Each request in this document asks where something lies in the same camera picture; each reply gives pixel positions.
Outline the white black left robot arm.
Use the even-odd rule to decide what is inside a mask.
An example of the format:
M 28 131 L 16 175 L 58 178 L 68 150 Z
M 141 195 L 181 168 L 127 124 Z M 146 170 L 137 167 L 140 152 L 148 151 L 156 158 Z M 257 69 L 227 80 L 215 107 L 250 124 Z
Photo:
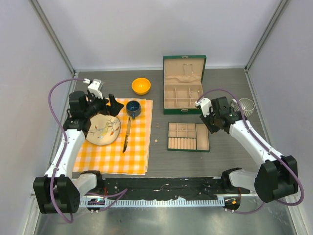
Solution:
M 96 115 L 116 117 L 123 107 L 112 94 L 103 99 L 84 91 L 69 95 L 67 118 L 61 124 L 62 142 L 44 176 L 36 177 L 33 182 L 41 213 L 73 214 L 78 211 L 81 197 L 89 192 L 93 195 L 103 192 L 105 181 L 100 171 L 87 170 L 72 180 L 73 168 L 91 127 L 91 118 Z

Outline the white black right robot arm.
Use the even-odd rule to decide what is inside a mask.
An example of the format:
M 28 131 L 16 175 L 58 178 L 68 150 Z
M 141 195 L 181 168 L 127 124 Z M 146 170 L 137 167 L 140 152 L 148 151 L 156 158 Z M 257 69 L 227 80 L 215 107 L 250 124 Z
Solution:
M 263 202 L 271 202 L 298 192 L 297 161 L 293 156 L 283 156 L 271 147 L 252 127 L 240 111 L 235 111 L 226 97 L 213 100 L 202 98 L 195 102 L 201 111 L 201 120 L 213 134 L 225 131 L 236 139 L 258 166 L 258 172 L 239 167 L 222 173 L 221 188 L 233 193 L 245 188 L 257 193 Z

